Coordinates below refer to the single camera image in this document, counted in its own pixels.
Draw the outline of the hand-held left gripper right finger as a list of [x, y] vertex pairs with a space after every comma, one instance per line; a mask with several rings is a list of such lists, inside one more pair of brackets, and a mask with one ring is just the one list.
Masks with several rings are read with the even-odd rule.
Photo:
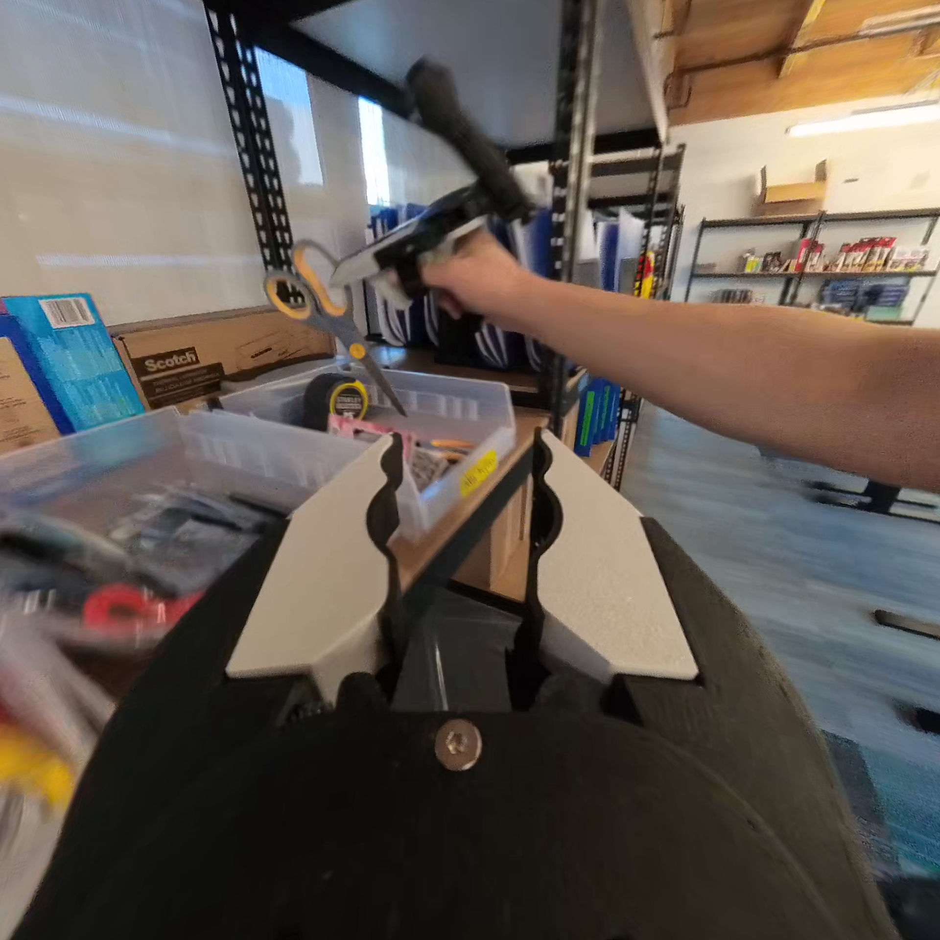
[[643, 514], [547, 429], [534, 438], [523, 615], [507, 660], [518, 710], [558, 671], [603, 697], [619, 676], [700, 677]]

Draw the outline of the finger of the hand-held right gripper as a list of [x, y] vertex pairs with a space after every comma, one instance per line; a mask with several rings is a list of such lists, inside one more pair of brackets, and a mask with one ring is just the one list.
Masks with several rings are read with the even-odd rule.
[[457, 243], [486, 221], [486, 214], [464, 218], [455, 213], [422, 213], [342, 260], [331, 285], [369, 280], [386, 281], [391, 288], [426, 288], [424, 267], [448, 260]]

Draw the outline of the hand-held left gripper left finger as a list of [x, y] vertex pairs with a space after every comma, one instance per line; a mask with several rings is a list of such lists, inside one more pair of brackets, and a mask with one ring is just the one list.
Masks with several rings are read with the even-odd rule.
[[291, 514], [241, 635], [230, 679], [299, 674], [334, 704], [346, 676], [389, 658], [382, 618], [398, 591], [403, 444], [385, 434]]

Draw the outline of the grey yellow scissors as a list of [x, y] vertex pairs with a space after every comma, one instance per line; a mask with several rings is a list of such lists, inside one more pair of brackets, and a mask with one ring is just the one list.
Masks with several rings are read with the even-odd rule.
[[325, 282], [308, 260], [313, 253], [328, 262], [335, 275], [338, 261], [327, 249], [309, 239], [295, 241], [289, 256], [291, 270], [274, 270], [264, 279], [265, 294], [271, 305], [295, 323], [332, 335], [346, 348], [349, 357], [370, 374], [377, 388], [402, 417], [407, 412], [392, 384], [384, 375], [370, 351], [367, 339], [356, 325], [353, 308], [353, 290], [349, 284], [340, 284], [333, 277]]

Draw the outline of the small clear plastic bin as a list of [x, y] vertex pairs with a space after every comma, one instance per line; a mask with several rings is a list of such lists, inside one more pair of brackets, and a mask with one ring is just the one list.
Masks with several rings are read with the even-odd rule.
[[[362, 382], [370, 405], [364, 420], [393, 429], [410, 444], [433, 454], [445, 468], [435, 476], [417, 468], [406, 457], [398, 488], [399, 536], [421, 540], [460, 500], [466, 498], [497, 464], [509, 455], [515, 441], [516, 422], [506, 384], [434, 375], [383, 370], [403, 403], [402, 417], [359, 366], [321, 367], [295, 377], [265, 382], [221, 396], [219, 405], [231, 413], [299, 427], [301, 401], [306, 384], [316, 376], [338, 372]], [[432, 439], [462, 440], [475, 445], [463, 460], [452, 464], [425, 447]]]

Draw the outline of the person's right forearm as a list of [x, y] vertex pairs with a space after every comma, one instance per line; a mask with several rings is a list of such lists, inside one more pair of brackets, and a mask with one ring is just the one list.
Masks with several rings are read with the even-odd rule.
[[699, 427], [938, 493], [937, 330], [523, 279], [519, 327]]

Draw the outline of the person's right hand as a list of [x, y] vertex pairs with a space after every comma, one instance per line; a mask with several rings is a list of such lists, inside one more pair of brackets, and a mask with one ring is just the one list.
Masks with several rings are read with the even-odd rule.
[[475, 229], [453, 241], [447, 255], [421, 255], [417, 271], [421, 284], [439, 295], [453, 319], [477, 314], [516, 331], [532, 321], [530, 301], [537, 279], [488, 229]]

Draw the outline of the brown cardboard box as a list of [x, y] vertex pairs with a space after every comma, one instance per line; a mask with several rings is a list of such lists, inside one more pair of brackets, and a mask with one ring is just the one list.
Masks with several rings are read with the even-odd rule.
[[453, 580], [469, 588], [522, 602], [530, 551], [532, 505], [532, 476], [529, 476], [484, 533]]
[[148, 410], [188, 410], [226, 382], [335, 354], [331, 335], [265, 306], [123, 324], [109, 334]]

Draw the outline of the wooden shelf board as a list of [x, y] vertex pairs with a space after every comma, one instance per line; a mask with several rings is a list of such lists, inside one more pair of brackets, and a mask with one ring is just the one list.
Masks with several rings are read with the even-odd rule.
[[458, 584], [453, 580], [465, 559], [492, 526], [524, 481], [532, 476], [532, 445], [536, 430], [553, 426], [557, 436], [572, 443], [574, 413], [578, 398], [588, 382], [588, 373], [581, 368], [569, 370], [561, 398], [561, 417], [542, 405], [541, 378], [530, 372], [504, 372], [457, 367], [436, 362], [427, 351], [405, 351], [391, 347], [380, 349], [380, 362], [397, 370], [451, 375], [457, 378], [503, 382], [511, 392], [516, 431], [509, 455], [497, 464], [490, 476], [476, 487], [456, 508], [448, 511], [431, 530], [416, 542], [397, 540], [394, 550], [399, 563], [402, 586], [416, 591], [433, 586], [483, 591]]

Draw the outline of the black metal shelf rack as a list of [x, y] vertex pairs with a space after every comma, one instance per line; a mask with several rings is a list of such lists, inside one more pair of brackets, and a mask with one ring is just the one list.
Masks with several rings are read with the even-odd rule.
[[[295, 24], [319, 16], [342, 2], [263, 2], [252, 11], [249, 2], [205, 2], [205, 10], [229, 119], [251, 206], [258, 245], [267, 272], [292, 268], [288, 249], [292, 229], [276, 157], [274, 137], [263, 100], [257, 51], [275, 55], [302, 69], [309, 77], [348, 93], [364, 92], [380, 106], [389, 106], [400, 118], [408, 110], [409, 92], [381, 78], [364, 65], [336, 52], [300, 31]], [[604, 29], [601, 2], [562, 2], [558, 40], [558, 79], [554, 132], [548, 142], [510, 147], [510, 165], [531, 165], [547, 160], [552, 175], [554, 203], [564, 205], [552, 236], [551, 263], [573, 267], [573, 207], [576, 198], [587, 205], [588, 158], [617, 155], [644, 148], [663, 160], [667, 137], [665, 118], [650, 128], [595, 134], [602, 68], [600, 55]]]

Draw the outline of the black yellow tape measure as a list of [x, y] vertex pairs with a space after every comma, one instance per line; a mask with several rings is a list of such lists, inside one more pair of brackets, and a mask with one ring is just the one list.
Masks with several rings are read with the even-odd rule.
[[327, 372], [305, 386], [298, 425], [327, 431], [333, 417], [364, 419], [370, 405], [365, 385], [350, 375]]

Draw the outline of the pink packet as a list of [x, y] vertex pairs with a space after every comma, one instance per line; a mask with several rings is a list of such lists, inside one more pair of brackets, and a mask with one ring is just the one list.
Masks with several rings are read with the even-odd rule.
[[393, 432], [393, 429], [356, 417], [330, 415], [327, 419], [327, 433], [330, 435], [368, 445]]

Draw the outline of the row of blue binders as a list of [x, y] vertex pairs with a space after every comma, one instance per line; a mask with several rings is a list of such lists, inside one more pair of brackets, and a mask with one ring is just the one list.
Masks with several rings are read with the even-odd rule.
[[[527, 223], [505, 223], [491, 219], [488, 229], [527, 270], [546, 277], [551, 272], [552, 214], [538, 208]], [[542, 367], [541, 345], [529, 336], [505, 331], [493, 324], [474, 322], [470, 317], [453, 321], [439, 311], [430, 296], [414, 301], [409, 308], [396, 308], [383, 299], [370, 283], [361, 288], [370, 332], [402, 349], [428, 349], [441, 361], [459, 366], [498, 371], [535, 371]]]

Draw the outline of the blue green boxes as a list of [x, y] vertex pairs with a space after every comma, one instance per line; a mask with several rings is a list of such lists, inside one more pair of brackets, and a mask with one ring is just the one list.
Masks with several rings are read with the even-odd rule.
[[591, 455], [595, 445], [612, 442], [617, 435], [621, 389], [602, 378], [591, 378], [579, 399], [574, 453]]

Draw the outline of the red round item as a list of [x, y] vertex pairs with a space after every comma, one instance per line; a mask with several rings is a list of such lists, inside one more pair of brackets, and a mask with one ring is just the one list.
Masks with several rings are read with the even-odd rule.
[[88, 594], [80, 614], [84, 635], [101, 641], [155, 642], [167, 635], [204, 592], [164, 597], [129, 583], [111, 583]]

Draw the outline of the large clear plastic bin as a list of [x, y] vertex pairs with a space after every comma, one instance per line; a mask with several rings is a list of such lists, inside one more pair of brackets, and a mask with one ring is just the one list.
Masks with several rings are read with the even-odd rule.
[[312, 679], [230, 679], [293, 513], [368, 446], [223, 412], [149, 413], [2, 459], [2, 503], [66, 530], [100, 581], [204, 594], [79, 752], [11, 938], [311, 938]]

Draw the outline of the blue cardboard box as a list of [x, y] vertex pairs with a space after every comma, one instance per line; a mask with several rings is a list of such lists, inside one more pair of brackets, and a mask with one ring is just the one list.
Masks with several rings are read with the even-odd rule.
[[146, 413], [90, 294], [2, 297], [18, 323], [71, 432]]

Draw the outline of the open cardboard box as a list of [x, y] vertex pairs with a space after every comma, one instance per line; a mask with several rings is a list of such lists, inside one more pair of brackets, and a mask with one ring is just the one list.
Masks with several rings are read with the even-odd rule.
[[816, 216], [824, 208], [828, 189], [828, 160], [819, 161], [808, 182], [771, 184], [768, 167], [759, 171], [758, 196], [754, 213], [758, 217]]

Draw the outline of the yellow blurred item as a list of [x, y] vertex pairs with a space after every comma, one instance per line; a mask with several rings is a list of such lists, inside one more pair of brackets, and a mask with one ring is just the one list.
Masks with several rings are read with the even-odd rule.
[[18, 793], [56, 815], [68, 810], [76, 771], [53, 750], [16, 725], [1, 724], [1, 792]]

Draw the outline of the brown cardboard packet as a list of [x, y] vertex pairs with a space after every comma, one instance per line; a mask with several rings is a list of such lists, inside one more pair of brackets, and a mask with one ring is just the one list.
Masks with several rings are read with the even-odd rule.
[[11, 338], [1, 338], [1, 454], [60, 436], [53, 416]]

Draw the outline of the group of blue packs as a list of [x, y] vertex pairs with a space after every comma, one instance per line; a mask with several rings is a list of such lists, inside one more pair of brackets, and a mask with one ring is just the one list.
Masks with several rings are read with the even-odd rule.
[[820, 288], [818, 305], [851, 319], [900, 322], [909, 289], [906, 280], [828, 280]]

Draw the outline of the ceiling light fixture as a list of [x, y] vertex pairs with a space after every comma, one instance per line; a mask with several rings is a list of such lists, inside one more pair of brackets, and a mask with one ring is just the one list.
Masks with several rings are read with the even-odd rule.
[[923, 100], [901, 106], [859, 111], [840, 117], [802, 122], [789, 127], [786, 134], [794, 138], [806, 138], [890, 130], [931, 124], [938, 121], [939, 100]]

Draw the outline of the row of snack packets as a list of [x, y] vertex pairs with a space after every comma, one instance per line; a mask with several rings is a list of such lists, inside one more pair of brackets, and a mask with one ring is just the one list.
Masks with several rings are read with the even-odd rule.
[[893, 236], [862, 237], [834, 248], [818, 239], [803, 237], [782, 250], [742, 253], [738, 269], [743, 274], [915, 274], [930, 267], [927, 245], [906, 245]]

